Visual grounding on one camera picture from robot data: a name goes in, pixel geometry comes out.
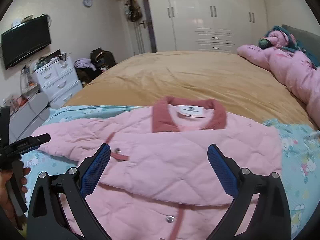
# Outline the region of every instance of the door handle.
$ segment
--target door handle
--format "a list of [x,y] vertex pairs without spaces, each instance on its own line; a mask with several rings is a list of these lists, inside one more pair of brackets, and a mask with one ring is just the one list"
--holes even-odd
[[139,23],[139,24],[140,24],[140,25],[143,24],[143,28],[146,28],[146,23],[145,23],[145,22],[146,22],[146,21],[143,20],[142,23]]

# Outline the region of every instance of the jacket collar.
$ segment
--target jacket collar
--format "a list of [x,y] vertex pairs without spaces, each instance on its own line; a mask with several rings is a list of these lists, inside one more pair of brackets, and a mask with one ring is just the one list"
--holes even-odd
[[208,124],[202,128],[205,129],[223,129],[227,124],[227,113],[224,106],[215,99],[207,100],[189,100],[184,98],[175,98],[171,96],[164,97],[157,101],[152,108],[152,131],[153,132],[180,132],[179,128],[170,116],[168,104],[170,105],[189,105],[201,106],[214,109],[214,116]]

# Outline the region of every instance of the wardrobe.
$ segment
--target wardrobe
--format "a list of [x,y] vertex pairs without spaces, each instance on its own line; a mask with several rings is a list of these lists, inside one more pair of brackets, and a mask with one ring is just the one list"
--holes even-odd
[[267,32],[264,0],[149,0],[157,51],[236,52]]

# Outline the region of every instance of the wall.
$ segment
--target wall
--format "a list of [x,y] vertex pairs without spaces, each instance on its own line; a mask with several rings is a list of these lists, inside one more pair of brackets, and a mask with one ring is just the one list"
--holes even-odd
[[305,0],[265,0],[268,27],[290,25],[320,35],[320,25]]
[[0,22],[0,34],[11,28],[14,19],[47,13],[52,18],[49,48],[31,56],[19,65],[4,69],[0,60],[0,104],[10,93],[20,94],[20,70],[43,54],[57,49],[71,52],[73,60],[89,57],[93,49],[102,47],[113,52],[116,61],[129,57],[117,0],[93,0],[91,8],[83,0],[14,0]]

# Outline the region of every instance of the pink quilted jacket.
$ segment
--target pink quilted jacket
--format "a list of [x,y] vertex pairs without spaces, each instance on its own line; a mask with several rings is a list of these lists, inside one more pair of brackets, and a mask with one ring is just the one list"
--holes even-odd
[[275,47],[260,49],[254,45],[240,46],[237,52],[253,64],[271,71],[307,105],[308,114],[320,127],[320,68],[315,70],[303,52],[293,54]]
[[[203,117],[186,117],[177,105],[204,107]],[[277,130],[226,113],[214,99],[166,97],[153,107],[114,118],[45,125],[33,135],[46,132],[52,139],[40,150],[79,162],[102,143],[110,145],[113,158],[86,200],[114,240],[205,240],[232,201],[208,162],[212,143],[256,174],[281,171]],[[245,231],[256,200],[239,232]],[[72,229],[81,234],[63,205]],[[173,223],[168,216],[174,217]]]

